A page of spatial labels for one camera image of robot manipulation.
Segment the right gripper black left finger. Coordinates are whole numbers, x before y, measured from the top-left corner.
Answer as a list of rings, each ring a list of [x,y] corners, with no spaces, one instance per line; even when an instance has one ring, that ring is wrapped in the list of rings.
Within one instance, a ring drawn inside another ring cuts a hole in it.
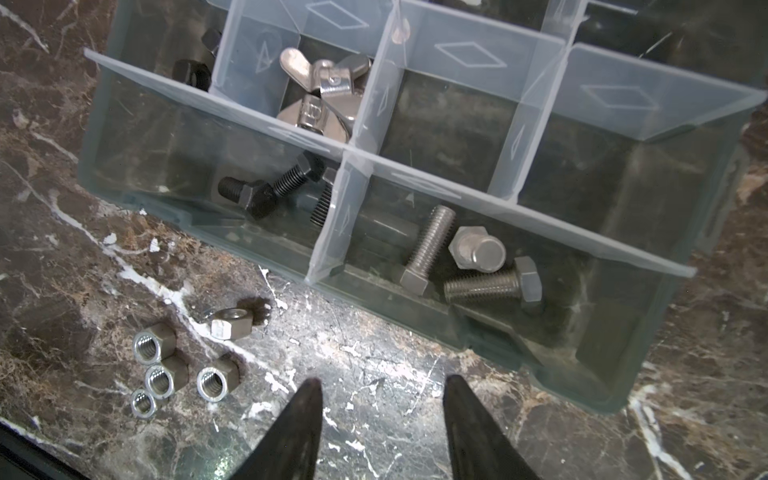
[[[323,394],[306,379],[231,479],[313,479],[322,436]]]

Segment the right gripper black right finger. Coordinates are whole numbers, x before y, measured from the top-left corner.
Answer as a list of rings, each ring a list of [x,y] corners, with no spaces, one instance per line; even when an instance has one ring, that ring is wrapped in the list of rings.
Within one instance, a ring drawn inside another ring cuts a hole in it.
[[[454,479],[536,479],[460,375],[444,383],[443,412]]]

